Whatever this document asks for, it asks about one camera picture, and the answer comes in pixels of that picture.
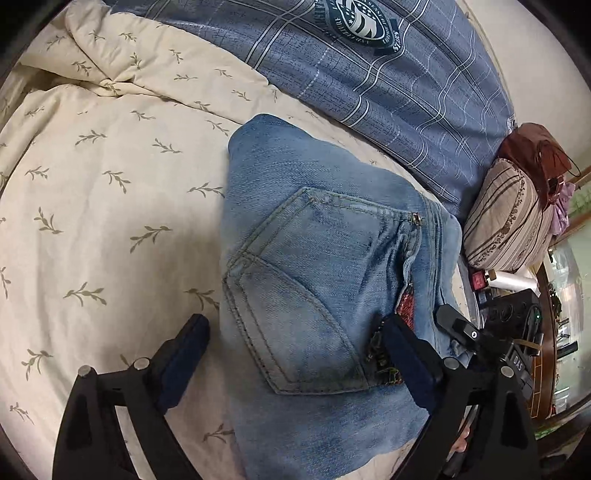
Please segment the pillow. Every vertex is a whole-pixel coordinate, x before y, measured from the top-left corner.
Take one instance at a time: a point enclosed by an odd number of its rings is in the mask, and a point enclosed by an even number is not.
[[[464,227],[464,249],[474,268],[515,271],[550,243],[554,205],[540,208],[531,179],[498,158],[486,175]]]

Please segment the red object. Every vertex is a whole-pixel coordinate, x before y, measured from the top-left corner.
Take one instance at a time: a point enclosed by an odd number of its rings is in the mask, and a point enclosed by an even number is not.
[[[486,287],[486,278],[484,276],[484,270],[479,270],[472,274],[472,290],[481,290]]]
[[[400,315],[404,323],[414,332],[414,285],[412,280],[402,294],[396,313]]]

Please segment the blanket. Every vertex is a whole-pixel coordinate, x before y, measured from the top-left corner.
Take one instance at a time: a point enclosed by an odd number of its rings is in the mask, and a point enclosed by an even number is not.
[[[462,221],[513,108],[455,0],[106,0],[232,52],[380,146]]]
[[[202,312],[211,343],[166,419],[204,479],[244,478],[218,335],[229,137],[271,113],[433,195],[225,50],[98,0],[43,30],[0,105],[0,423],[12,444],[50,479],[77,369],[125,369]],[[467,315],[457,271],[454,295]],[[138,474],[153,478],[118,414]],[[347,477],[387,479],[409,447]]]

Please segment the plaid pattern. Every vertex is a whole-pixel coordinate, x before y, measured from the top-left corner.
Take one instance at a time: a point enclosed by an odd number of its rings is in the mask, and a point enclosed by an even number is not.
[[[372,48],[314,21],[324,0],[106,0],[230,51],[284,92],[378,144],[460,221],[513,108],[477,33],[454,0],[373,0],[402,47]]]

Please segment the emblem logo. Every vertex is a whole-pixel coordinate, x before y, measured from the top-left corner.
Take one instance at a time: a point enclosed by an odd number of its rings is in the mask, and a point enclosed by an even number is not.
[[[316,0],[317,25],[350,41],[389,55],[401,48],[396,19],[389,21],[372,0]]]

